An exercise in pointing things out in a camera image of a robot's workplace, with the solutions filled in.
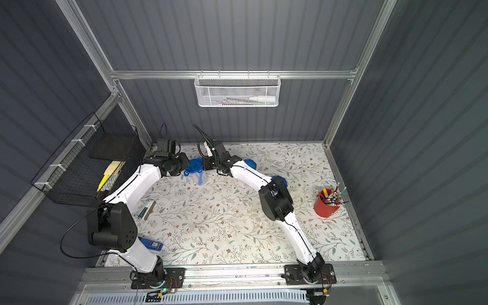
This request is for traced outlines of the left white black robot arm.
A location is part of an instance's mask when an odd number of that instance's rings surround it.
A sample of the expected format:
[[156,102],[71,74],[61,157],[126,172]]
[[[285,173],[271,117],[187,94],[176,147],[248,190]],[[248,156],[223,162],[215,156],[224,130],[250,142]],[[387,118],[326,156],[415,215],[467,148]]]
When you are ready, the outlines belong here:
[[128,180],[105,197],[87,218],[89,244],[105,250],[107,254],[119,255],[131,265],[133,288],[156,288],[171,282],[162,260],[138,238],[138,228],[132,215],[135,205],[163,176],[178,176],[188,166],[189,159],[183,152],[174,156],[156,153],[145,159]]

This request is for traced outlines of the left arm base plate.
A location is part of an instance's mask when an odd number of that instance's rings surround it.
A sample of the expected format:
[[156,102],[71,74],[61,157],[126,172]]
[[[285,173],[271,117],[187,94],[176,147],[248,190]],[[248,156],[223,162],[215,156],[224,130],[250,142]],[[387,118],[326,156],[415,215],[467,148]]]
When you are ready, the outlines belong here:
[[182,288],[185,275],[185,268],[155,269],[152,273],[132,271],[130,274],[131,289]]

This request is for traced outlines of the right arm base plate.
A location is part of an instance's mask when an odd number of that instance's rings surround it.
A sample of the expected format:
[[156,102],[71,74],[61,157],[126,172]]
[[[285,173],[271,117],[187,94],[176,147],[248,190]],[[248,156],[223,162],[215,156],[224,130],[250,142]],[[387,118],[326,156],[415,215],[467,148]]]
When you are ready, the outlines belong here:
[[337,278],[332,264],[324,264],[320,271],[310,271],[303,264],[286,264],[281,277],[287,285],[336,284]]

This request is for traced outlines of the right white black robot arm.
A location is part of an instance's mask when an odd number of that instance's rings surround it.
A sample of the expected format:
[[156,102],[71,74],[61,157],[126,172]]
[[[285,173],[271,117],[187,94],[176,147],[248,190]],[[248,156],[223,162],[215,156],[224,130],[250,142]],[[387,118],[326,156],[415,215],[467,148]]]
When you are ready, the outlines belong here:
[[308,283],[321,281],[325,267],[324,258],[312,246],[302,230],[284,180],[280,176],[264,175],[249,166],[239,156],[230,155],[220,141],[203,139],[202,142],[207,153],[203,154],[199,144],[198,152],[203,159],[213,163],[213,168],[219,175],[241,180],[257,191],[265,216],[277,223],[290,241],[304,280]]

